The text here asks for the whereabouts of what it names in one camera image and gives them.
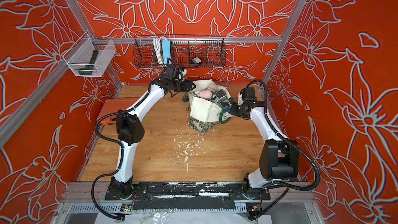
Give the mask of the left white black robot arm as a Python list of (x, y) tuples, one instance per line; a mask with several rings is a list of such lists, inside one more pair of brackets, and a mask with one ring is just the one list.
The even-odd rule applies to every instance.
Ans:
[(175, 95), (179, 92), (189, 92), (196, 88), (191, 80), (184, 76), (187, 70), (182, 66), (169, 64), (152, 80), (148, 89), (129, 109), (116, 115), (118, 139), (121, 143), (116, 173), (110, 181), (110, 191), (121, 199), (130, 197), (132, 188), (132, 166), (139, 142), (145, 135), (142, 121), (146, 114), (167, 93)]

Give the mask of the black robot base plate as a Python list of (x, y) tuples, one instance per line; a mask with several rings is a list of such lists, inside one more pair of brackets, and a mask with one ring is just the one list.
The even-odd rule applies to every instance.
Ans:
[(250, 207), (270, 200), (269, 191), (250, 188), (243, 182), (135, 182), (127, 195), (111, 187), (105, 200), (120, 201), (121, 212), (209, 211), (244, 213)]

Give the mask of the pink pencil sharpener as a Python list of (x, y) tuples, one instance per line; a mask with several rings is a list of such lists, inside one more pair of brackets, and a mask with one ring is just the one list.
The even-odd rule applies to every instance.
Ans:
[(199, 92), (198, 96), (202, 99), (211, 100), (212, 91), (210, 89), (205, 89)]

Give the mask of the grey clear pencil sharpener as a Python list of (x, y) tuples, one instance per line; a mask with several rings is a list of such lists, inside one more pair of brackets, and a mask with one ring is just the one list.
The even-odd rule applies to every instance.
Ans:
[(215, 95), (215, 100), (219, 103), (224, 102), (228, 99), (225, 91), (222, 89), (216, 91), (214, 95)]

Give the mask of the cream tote bag green handles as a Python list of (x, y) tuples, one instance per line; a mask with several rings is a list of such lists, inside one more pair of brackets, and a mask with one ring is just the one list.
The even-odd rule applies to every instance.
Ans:
[[(225, 124), (231, 120), (233, 115), (229, 113), (233, 98), (224, 86), (219, 86), (212, 80), (196, 80), (193, 82), (195, 88), (184, 95), (184, 102), (190, 104), (189, 127), (200, 134), (206, 134), (218, 124)], [(212, 99), (206, 100), (198, 96), (205, 89), (212, 91)], [(215, 100), (215, 92), (224, 90), (228, 99), (224, 102)]]

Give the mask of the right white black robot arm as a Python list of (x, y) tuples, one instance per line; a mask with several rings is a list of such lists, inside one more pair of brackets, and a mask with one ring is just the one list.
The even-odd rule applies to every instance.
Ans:
[(299, 152), (284, 141), (288, 137), (275, 125), (265, 102), (258, 100), (253, 87), (241, 90), (238, 101), (231, 105), (230, 113), (253, 121), (264, 141), (259, 168), (244, 179), (247, 189), (265, 189), (277, 181), (297, 178)]

